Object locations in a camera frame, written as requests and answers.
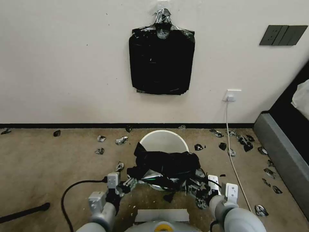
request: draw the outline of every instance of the dark gray switch plate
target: dark gray switch plate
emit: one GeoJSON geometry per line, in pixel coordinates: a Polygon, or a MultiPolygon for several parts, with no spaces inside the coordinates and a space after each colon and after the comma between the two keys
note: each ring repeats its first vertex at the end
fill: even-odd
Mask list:
{"type": "Polygon", "coordinates": [[[269,25],[260,42],[260,45],[272,45],[279,34],[282,25],[269,25]]]}
{"type": "Polygon", "coordinates": [[[302,37],[303,33],[307,29],[308,26],[289,26],[286,30],[286,33],[282,37],[279,42],[279,46],[293,46],[296,45],[299,41],[300,37],[302,37]]]}
{"type": "Polygon", "coordinates": [[[279,31],[275,41],[273,42],[272,46],[278,46],[280,41],[282,40],[284,34],[286,33],[286,30],[289,28],[288,25],[283,25],[281,27],[281,30],[279,31]]]}

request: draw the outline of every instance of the white bedding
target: white bedding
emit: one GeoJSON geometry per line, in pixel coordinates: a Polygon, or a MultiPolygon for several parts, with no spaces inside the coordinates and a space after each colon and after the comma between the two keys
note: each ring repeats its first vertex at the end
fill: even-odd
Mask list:
{"type": "Polygon", "coordinates": [[[309,80],[297,86],[291,104],[309,120],[309,80]]]}

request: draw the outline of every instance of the black baseboard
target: black baseboard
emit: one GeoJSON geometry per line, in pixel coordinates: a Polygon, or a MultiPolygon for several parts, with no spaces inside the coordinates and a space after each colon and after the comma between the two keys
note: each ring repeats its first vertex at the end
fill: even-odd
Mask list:
{"type": "MultiPolygon", "coordinates": [[[[178,128],[180,125],[196,129],[226,128],[225,123],[3,123],[0,124],[0,128],[125,128],[127,125],[133,128],[178,128]]],[[[253,123],[229,123],[230,128],[253,128],[253,125],[253,123]]]]}

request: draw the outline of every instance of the white wall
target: white wall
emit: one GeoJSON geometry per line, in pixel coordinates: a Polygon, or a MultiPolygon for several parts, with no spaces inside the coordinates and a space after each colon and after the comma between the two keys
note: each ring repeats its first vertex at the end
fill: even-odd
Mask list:
{"type": "Polygon", "coordinates": [[[308,0],[171,0],[172,22],[195,31],[190,89],[136,93],[128,40],[155,0],[0,0],[0,123],[224,122],[227,89],[242,89],[230,122],[254,122],[309,59],[260,47],[269,24],[309,24],[308,0]]]}

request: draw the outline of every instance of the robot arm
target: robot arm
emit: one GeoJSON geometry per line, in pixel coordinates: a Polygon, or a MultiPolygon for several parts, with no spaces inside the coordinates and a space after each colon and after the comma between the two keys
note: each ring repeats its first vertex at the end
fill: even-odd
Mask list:
{"type": "MultiPolygon", "coordinates": [[[[207,204],[205,207],[209,207],[212,216],[225,232],[266,232],[256,215],[239,208],[237,185],[223,184],[220,192],[218,177],[208,175],[207,179],[206,185],[209,192],[205,196],[207,204]]],[[[93,192],[89,197],[89,207],[92,212],[90,223],[82,226],[77,232],[111,232],[121,198],[134,189],[136,184],[137,180],[133,178],[121,183],[119,172],[110,173],[107,192],[93,192]]],[[[189,186],[188,192],[196,193],[196,189],[189,186]]]]}

